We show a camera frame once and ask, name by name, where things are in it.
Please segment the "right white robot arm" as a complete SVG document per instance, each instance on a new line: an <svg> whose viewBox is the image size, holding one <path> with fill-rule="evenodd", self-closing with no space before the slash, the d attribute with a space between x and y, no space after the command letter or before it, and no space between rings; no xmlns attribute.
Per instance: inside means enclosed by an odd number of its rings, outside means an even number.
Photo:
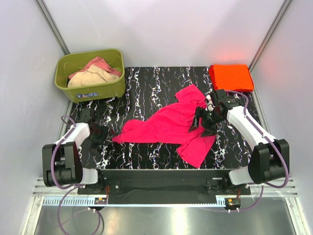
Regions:
<svg viewBox="0 0 313 235"><path fill-rule="evenodd" d="M248 166L231 170L222 181L224 192L233 194L242 184L266 184L273 188L284 188L289 180L290 147L285 139L278 140L258 124L246 106L227 108L218 105L212 111L197 107L189 131L200 125L204 128L202 137L214 136L217 124L227 120L247 141L252 150Z"/></svg>

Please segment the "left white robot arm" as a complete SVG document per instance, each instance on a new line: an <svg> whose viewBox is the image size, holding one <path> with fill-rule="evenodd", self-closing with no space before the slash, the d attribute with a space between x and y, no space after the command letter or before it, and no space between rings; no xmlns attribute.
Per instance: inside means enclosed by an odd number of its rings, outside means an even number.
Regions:
<svg viewBox="0 0 313 235"><path fill-rule="evenodd" d="M74 185L88 185L96 194L105 190L100 172L82 166L79 149L89 139L102 144L109 135L109 128L92 120L72 123L69 130L55 143L42 148L43 180L47 187L67 189Z"/></svg>

